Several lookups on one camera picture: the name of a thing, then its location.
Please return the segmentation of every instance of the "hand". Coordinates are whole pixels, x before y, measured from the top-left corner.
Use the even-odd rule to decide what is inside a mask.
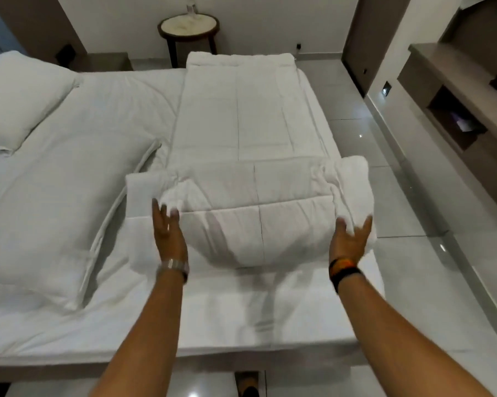
[[[159,210],[159,202],[156,199],[152,201],[152,210],[155,243],[159,249],[160,260],[175,259],[187,262],[188,248],[179,227],[179,211],[172,209],[168,217],[166,205],[162,205]]]
[[[355,265],[364,255],[366,241],[372,231],[372,216],[368,216],[362,228],[355,227],[355,235],[349,235],[346,232],[346,221],[343,218],[337,218],[335,233],[329,246],[329,262],[338,258],[351,259]]]

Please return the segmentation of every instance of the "foot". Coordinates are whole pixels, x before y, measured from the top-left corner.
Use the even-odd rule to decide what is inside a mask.
[[[259,396],[258,390],[258,372],[236,372],[234,378],[236,379],[237,393],[239,397],[243,397],[246,391],[251,392],[250,396],[247,393],[246,397]]]

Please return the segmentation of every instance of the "white wall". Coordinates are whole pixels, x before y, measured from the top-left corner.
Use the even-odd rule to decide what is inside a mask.
[[[368,97],[497,306],[497,206],[397,81],[411,43],[437,42],[462,0],[411,0]],[[393,88],[381,94],[386,81]]]
[[[87,52],[127,51],[167,58],[159,22],[186,11],[186,0],[59,0]],[[342,52],[358,0],[196,0],[216,16],[219,52]]]

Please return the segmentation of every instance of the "round side table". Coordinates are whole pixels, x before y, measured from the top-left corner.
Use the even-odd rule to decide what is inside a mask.
[[[206,14],[183,14],[167,18],[159,23],[160,35],[166,39],[170,50],[171,66],[177,68],[175,42],[194,42],[208,38],[212,54],[217,54],[214,36],[219,32],[219,20]]]

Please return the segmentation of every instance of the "table leg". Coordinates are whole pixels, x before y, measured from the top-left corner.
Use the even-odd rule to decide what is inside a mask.
[[[170,51],[170,60],[172,68],[179,68],[179,61],[177,60],[177,46],[173,40],[168,40],[168,49]]]
[[[215,46],[214,36],[208,36],[208,41],[210,42],[210,51],[213,55],[217,55],[217,47]]]

